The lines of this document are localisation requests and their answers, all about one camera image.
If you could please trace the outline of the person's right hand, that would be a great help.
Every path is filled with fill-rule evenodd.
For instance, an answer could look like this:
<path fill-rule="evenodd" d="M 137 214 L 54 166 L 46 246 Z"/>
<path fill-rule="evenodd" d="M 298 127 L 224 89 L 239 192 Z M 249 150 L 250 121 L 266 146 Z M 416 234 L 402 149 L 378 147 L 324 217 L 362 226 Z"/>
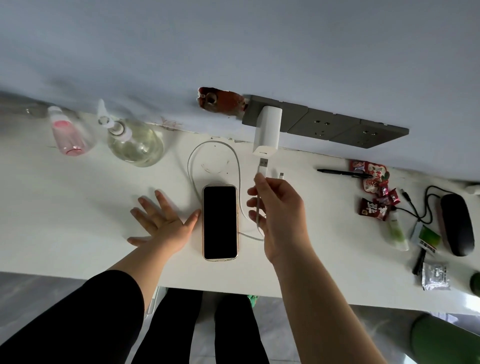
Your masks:
<path fill-rule="evenodd" d="M 280 199 L 262 199 L 254 186 L 247 194 L 249 218 L 264 234 L 264 250 L 273 266 L 311 254 L 311 245 L 303 199 L 285 180 L 285 194 Z"/>

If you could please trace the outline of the person's left hand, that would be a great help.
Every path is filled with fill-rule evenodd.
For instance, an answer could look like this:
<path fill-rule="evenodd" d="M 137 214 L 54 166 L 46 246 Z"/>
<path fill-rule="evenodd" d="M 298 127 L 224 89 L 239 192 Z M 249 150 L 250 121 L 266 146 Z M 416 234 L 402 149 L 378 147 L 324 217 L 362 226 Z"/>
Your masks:
<path fill-rule="evenodd" d="M 161 223 L 153 223 L 146 215 L 142 206 L 140 208 L 135 207 L 131 209 L 131 215 L 147 232 L 148 236 L 152 237 L 151 240 L 157 242 L 173 240 L 187 243 L 191 234 L 182 234 L 181 227 L 184 221 L 181 220 L 178 213 L 174 210 L 162 192 L 155 190 L 154 195 L 157 203 L 152 202 L 151 199 L 149 200 L 160 210 Z"/>

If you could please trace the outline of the person's right forearm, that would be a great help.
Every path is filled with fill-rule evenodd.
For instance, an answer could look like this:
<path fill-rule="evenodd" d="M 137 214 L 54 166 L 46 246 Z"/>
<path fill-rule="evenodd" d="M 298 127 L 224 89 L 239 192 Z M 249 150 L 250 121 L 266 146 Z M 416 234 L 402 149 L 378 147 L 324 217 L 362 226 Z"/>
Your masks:
<path fill-rule="evenodd" d="M 271 263 L 301 364 L 387 364 L 310 246 L 276 247 Z"/>

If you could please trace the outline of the white power adapter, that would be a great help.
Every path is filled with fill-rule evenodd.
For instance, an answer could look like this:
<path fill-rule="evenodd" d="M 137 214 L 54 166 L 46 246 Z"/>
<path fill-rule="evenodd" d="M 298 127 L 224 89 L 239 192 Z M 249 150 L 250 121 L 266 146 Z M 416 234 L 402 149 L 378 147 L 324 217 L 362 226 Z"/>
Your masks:
<path fill-rule="evenodd" d="M 264 106 L 257 118 L 253 155 L 261 159 L 271 158 L 278 150 L 283 110 L 279 107 Z"/>

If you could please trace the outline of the white table leg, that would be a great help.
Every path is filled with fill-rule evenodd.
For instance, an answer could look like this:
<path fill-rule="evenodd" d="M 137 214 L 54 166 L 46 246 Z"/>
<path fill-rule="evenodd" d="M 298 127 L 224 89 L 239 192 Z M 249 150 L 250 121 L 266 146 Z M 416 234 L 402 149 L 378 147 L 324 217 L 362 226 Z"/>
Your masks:
<path fill-rule="evenodd" d="M 144 315 L 144 319 L 151 317 L 155 313 L 155 310 L 157 309 L 159 303 L 161 302 L 161 300 L 163 299 L 167 291 L 168 291 L 168 288 L 166 287 L 157 286 L 155 288 L 152 299 L 148 306 L 148 309 Z"/>

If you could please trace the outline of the clear round spray bottle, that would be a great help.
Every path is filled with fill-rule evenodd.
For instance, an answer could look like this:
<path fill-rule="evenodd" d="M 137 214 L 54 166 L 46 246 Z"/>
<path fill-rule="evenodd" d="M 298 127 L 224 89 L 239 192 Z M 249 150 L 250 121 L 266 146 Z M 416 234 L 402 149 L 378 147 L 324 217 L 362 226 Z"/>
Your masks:
<path fill-rule="evenodd" d="M 98 101 L 97 119 L 99 125 L 107 130 L 108 147 L 120 160 L 136 167 L 150 167 L 162 158 L 164 144 L 148 124 L 113 117 L 103 99 Z"/>

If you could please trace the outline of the black pen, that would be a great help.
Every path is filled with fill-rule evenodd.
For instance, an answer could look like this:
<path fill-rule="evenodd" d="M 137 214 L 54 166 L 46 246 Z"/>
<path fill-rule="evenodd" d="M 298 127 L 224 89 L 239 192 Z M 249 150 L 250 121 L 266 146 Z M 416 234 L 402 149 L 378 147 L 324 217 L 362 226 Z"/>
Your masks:
<path fill-rule="evenodd" d="M 334 170 L 334 169 L 325 169 L 319 168 L 316 171 L 325 174 L 333 174 L 333 175 L 344 175 L 349 176 L 352 178 L 359 178 L 359 179 L 373 179 L 373 175 L 365 172 L 353 172 L 353 171 L 341 171 L 341 170 Z"/>

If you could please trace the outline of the black long sleeve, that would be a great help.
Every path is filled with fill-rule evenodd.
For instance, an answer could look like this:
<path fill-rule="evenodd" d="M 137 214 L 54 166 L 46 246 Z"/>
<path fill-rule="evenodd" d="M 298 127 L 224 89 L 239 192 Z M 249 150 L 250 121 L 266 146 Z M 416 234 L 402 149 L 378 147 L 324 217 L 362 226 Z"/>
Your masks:
<path fill-rule="evenodd" d="M 107 270 L 0 345 L 0 364 L 125 364 L 144 312 L 136 281 Z"/>

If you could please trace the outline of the large red-white snack packet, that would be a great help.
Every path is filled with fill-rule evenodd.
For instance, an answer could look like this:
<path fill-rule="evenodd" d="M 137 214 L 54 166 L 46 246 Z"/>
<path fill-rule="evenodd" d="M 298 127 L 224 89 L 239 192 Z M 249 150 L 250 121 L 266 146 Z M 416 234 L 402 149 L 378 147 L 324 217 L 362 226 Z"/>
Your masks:
<path fill-rule="evenodd" d="M 365 162 L 364 172 L 370 175 L 369 178 L 363 179 L 363 190 L 366 193 L 376 195 L 379 187 L 388 185 L 390 173 L 385 165 Z"/>

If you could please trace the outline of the pink spray bottle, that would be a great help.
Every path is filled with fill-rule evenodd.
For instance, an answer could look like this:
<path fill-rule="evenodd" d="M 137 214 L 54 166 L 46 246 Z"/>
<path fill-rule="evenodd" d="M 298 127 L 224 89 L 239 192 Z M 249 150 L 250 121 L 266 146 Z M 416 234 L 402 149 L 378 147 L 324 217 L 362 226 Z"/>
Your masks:
<path fill-rule="evenodd" d="M 84 155 L 97 143 L 92 128 L 78 112 L 49 106 L 47 115 L 58 150 L 66 156 Z"/>

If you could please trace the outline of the green-white cream tube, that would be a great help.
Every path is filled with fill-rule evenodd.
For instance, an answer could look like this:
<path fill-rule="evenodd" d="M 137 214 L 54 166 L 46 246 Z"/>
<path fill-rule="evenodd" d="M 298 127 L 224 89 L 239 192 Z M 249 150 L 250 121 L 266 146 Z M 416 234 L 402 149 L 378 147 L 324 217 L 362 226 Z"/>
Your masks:
<path fill-rule="evenodd" d="M 394 206 L 389 209 L 384 219 L 384 225 L 388 234 L 387 242 L 398 251 L 409 251 L 409 242 L 405 236 L 403 228 L 401 227 L 398 211 Z"/>

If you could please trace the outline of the green-white card packet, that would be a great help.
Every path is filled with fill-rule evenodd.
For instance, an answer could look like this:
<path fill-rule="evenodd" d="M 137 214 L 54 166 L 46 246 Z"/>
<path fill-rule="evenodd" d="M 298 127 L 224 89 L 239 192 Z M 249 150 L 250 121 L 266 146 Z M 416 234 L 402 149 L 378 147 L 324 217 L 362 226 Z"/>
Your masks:
<path fill-rule="evenodd" d="M 411 232 L 410 242 L 434 256 L 442 243 L 442 237 L 421 221 L 417 221 Z"/>

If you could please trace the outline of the black glasses case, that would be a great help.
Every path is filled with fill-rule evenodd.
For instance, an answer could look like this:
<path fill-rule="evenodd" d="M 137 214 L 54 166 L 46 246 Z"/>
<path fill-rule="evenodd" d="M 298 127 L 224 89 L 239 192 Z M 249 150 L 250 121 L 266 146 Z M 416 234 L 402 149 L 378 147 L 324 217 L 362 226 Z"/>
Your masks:
<path fill-rule="evenodd" d="M 466 257 L 475 249 L 471 216 L 464 198 L 450 193 L 440 198 L 441 215 L 452 254 Z"/>

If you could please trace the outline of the green round stool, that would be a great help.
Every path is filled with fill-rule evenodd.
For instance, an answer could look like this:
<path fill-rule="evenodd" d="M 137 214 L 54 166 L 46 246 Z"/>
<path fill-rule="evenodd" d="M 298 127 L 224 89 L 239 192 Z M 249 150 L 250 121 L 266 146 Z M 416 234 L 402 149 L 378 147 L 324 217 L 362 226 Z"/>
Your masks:
<path fill-rule="evenodd" d="M 413 322 L 410 347 L 417 364 L 480 364 L 480 335 L 427 313 Z"/>

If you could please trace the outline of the grey wall socket panel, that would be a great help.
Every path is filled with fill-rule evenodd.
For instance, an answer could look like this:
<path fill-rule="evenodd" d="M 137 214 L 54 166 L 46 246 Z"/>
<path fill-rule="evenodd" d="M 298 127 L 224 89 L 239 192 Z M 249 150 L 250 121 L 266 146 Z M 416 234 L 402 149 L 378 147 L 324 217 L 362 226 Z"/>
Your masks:
<path fill-rule="evenodd" d="M 370 149 L 407 136 L 408 128 L 361 119 L 358 124 L 340 132 L 331 142 L 352 147 Z"/>
<path fill-rule="evenodd" d="M 360 118 L 309 108 L 287 133 L 329 141 L 360 122 Z"/>
<path fill-rule="evenodd" d="M 280 123 L 280 132 L 282 133 L 287 133 L 309 110 L 307 106 L 251 95 L 244 110 L 242 124 L 256 127 L 257 118 L 266 106 L 282 109 Z"/>

